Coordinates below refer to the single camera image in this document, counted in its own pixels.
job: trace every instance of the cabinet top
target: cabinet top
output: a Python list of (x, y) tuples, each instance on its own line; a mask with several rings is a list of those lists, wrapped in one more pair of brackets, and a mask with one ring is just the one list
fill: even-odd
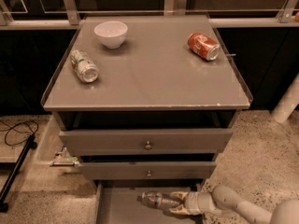
[[(127, 24), (118, 49), (104, 47), (95, 36), (94, 27), (103, 21)], [(246, 85), (223, 49), (207, 62), (188, 48), (194, 32), (219, 42), (206, 16), (88, 17), (70, 49), (86, 51), (99, 78), (82, 83), (68, 55), (43, 106), (48, 111), (249, 108)]]

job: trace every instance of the red soda can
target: red soda can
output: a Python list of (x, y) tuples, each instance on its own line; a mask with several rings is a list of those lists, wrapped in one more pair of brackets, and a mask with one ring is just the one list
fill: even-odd
[(212, 38), (201, 33), (193, 33), (188, 38), (189, 48), (207, 61), (218, 57), (221, 46)]

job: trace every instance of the drawer knob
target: drawer knob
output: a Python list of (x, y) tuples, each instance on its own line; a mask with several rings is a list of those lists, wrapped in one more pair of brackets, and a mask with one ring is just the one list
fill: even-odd
[(146, 150), (152, 149), (152, 145), (150, 144), (150, 141), (147, 141), (146, 145), (144, 145), (144, 149), (146, 149)]
[(147, 172), (147, 178), (150, 178), (151, 176), (152, 176), (151, 170), (148, 170), (148, 172)]

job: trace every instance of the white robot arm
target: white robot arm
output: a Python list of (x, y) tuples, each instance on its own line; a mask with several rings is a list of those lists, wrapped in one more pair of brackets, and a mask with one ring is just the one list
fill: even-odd
[(223, 185), (218, 185), (212, 192), (173, 192), (170, 195), (184, 201), (184, 204), (170, 209), (176, 215), (210, 213), (219, 217), (233, 217), (239, 214), (250, 224), (299, 223), (299, 200), (281, 203), (272, 214)]

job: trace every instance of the drawer front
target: drawer front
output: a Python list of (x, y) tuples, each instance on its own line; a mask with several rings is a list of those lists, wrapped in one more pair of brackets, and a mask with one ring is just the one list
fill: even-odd
[(231, 129), (75, 130), (59, 136), (72, 155), (222, 152)]
[(79, 165), (90, 180), (209, 178), (215, 167), (214, 161), (84, 162)]

